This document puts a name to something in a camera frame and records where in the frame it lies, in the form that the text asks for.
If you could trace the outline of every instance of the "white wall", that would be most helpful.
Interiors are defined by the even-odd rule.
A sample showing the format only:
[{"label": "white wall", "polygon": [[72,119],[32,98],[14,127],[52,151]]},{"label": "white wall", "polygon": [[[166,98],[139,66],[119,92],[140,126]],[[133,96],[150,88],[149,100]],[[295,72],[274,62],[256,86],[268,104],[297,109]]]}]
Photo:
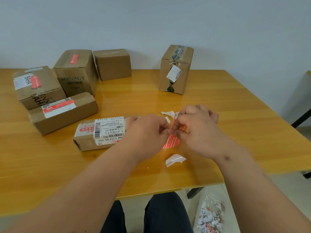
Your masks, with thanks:
[{"label": "white wall", "polygon": [[126,48],[158,69],[170,44],[225,69],[280,115],[305,99],[311,0],[0,0],[0,67],[52,67],[64,50]]}]

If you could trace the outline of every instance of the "wooden table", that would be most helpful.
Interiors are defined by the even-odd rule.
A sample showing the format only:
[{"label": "wooden table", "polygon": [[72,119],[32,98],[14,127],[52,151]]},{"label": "wooden table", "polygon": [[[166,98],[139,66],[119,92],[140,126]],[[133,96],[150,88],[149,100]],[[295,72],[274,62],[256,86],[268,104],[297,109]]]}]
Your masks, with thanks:
[{"label": "wooden table", "polygon": [[[27,212],[66,185],[105,150],[80,152],[72,138],[79,122],[41,136],[17,101],[11,74],[0,70],[0,215]],[[311,143],[224,70],[191,70],[184,95],[158,90],[159,70],[98,82],[99,113],[91,119],[179,111],[206,104],[220,128],[246,146],[266,172],[311,168]],[[169,168],[173,154],[187,158]],[[118,197],[168,192],[223,182],[216,164],[184,144],[163,149],[137,166]]]}]

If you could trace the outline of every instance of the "white label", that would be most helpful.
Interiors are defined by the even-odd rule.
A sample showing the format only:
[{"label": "white label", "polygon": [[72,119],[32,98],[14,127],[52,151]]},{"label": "white label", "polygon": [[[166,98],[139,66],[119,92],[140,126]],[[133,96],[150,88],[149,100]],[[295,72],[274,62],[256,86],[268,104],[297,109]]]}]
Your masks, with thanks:
[{"label": "white label", "polygon": [[181,74],[180,68],[178,68],[177,66],[173,65],[171,70],[169,71],[169,74],[166,77],[169,80],[171,80],[172,82],[176,82],[176,80],[177,80],[177,78],[179,77],[180,74]]},{"label": "white label", "polygon": [[77,127],[75,137],[77,136],[86,136],[93,134],[94,132],[94,123],[80,123]]},{"label": "white label", "polygon": [[67,112],[76,108],[74,103],[75,101],[72,100],[70,97],[66,99],[62,99],[60,101],[53,102],[48,105],[41,106],[43,110],[43,114],[46,118],[53,117],[55,115]]},{"label": "white label", "polygon": [[125,133],[124,118],[113,117],[95,119],[93,138],[96,145],[107,145],[119,142]]},{"label": "white label", "polygon": [[34,68],[34,69],[29,69],[29,70],[25,70],[25,73],[29,73],[29,72],[37,71],[37,70],[42,70],[42,69],[43,69],[42,67]]},{"label": "white label", "polygon": [[14,78],[14,87],[16,90],[27,87],[27,86],[31,86],[31,79],[30,77],[33,76],[33,74],[26,74],[23,76],[19,76],[17,78]]}]

